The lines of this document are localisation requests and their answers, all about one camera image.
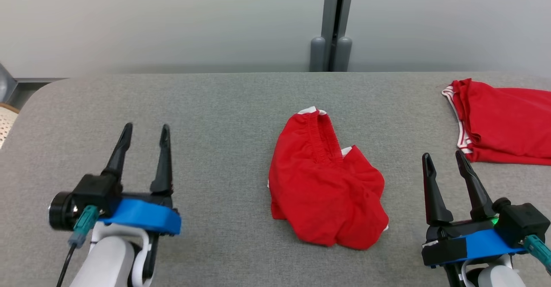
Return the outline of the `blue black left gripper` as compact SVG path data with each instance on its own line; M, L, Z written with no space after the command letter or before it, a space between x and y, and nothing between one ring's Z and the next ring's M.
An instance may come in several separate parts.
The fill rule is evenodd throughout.
M120 181L124 169L126 152L130 148L133 124L125 124L118 142L110 156L102 176L114 176ZM110 218L99 218L104 224L118 224L139 228L161 235L179 235L182 219L173 207L173 162L171 155L170 127L164 124L161 129L160 155L155 179L150 192L123 193L115 213Z

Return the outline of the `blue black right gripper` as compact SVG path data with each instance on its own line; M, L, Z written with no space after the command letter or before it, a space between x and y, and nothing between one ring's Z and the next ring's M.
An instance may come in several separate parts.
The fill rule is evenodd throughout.
M464 261L492 261L504 254L526 254L523 247L510 247L494 230L492 200L463 151L456 151L457 166L466 182L472 220L453 222L436 181L436 169L428 152L422 155L427 241L421 255L428 267Z

